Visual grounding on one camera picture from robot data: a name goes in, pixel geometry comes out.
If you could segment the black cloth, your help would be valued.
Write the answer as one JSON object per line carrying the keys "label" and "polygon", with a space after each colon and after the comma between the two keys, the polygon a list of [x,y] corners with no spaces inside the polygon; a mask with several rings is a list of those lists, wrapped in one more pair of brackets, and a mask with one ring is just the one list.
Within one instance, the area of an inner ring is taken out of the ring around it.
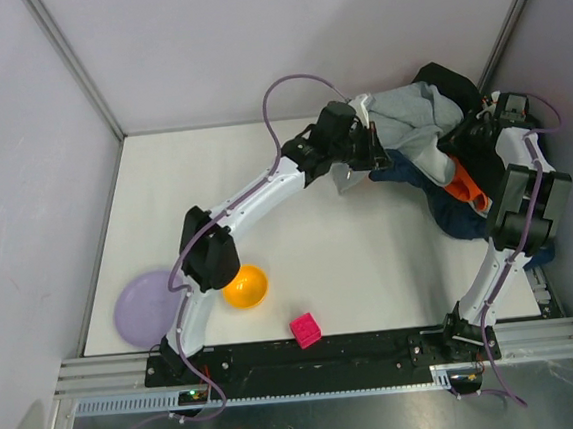
{"label": "black cloth", "polygon": [[[421,67],[413,81],[416,83],[425,82],[435,86],[438,92],[458,105],[464,119],[470,111],[478,111],[481,108],[481,101],[484,96],[473,82],[437,63],[430,62]],[[528,121],[531,124],[529,129],[540,124],[530,112]],[[506,164],[496,154],[496,148],[494,151],[457,159],[489,198],[492,199],[496,196],[506,171]]]}

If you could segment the grey cloth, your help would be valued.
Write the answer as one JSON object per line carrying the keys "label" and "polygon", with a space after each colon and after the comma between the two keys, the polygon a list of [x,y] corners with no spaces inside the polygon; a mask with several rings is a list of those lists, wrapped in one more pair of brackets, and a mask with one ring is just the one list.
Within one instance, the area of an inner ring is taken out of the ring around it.
{"label": "grey cloth", "polygon": [[[439,150],[439,139],[464,119],[458,105],[425,82],[372,96],[369,119],[375,123],[379,142],[386,152],[389,149],[421,151],[428,145]],[[342,194],[373,171],[359,172],[341,163],[334,165],[331,177],[336,190]]]}

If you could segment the dark blue cloth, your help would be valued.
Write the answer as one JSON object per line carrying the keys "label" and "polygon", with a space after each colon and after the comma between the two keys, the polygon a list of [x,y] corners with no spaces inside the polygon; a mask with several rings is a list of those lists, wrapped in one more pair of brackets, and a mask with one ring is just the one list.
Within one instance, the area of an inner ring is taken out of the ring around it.
{"label": "dark blue cloth", "polygon": [[454,162],[450,156],[433,145],[421,151],[389,149],[386,153],[394,165],[387,170],[371,172],[372,181],[405,183],[421,190],[436,224],[454,239],[487,238],[486,218],[444,190],[454,175]]}

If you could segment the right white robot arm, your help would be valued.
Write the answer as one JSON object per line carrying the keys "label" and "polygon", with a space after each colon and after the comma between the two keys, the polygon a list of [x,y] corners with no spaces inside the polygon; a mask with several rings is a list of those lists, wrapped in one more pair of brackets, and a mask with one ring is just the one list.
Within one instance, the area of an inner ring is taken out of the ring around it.
{"label": "right white robot arm", "polygon": [[555,238],[572,185],[543,155],[547,129],[529,112],[525,93],[495,92],[441,140],[479,188],[475,204],[486,213],[487,253],[470,289],[446,316],[447,355],[474,359],[496,346],[496,304],[512,277]]}

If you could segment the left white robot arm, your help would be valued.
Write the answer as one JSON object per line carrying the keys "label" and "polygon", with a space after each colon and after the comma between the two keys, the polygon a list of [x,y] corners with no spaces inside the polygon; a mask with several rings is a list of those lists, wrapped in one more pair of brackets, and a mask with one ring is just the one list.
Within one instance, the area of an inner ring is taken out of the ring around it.
{"label": "left white robot arm", "polygon": [[328,174],[333,166],[371,171],[392,165],[369,119],[373,96],[329,102],[314,124],[278,146],[271,168],[235,196],[210,210],[185,214],[179,258],[168,289],[183,300],[163,341],[183,361],[204,346],[209,297],[227,287],[241,267],[237,244],[245,233],[289,197]]}

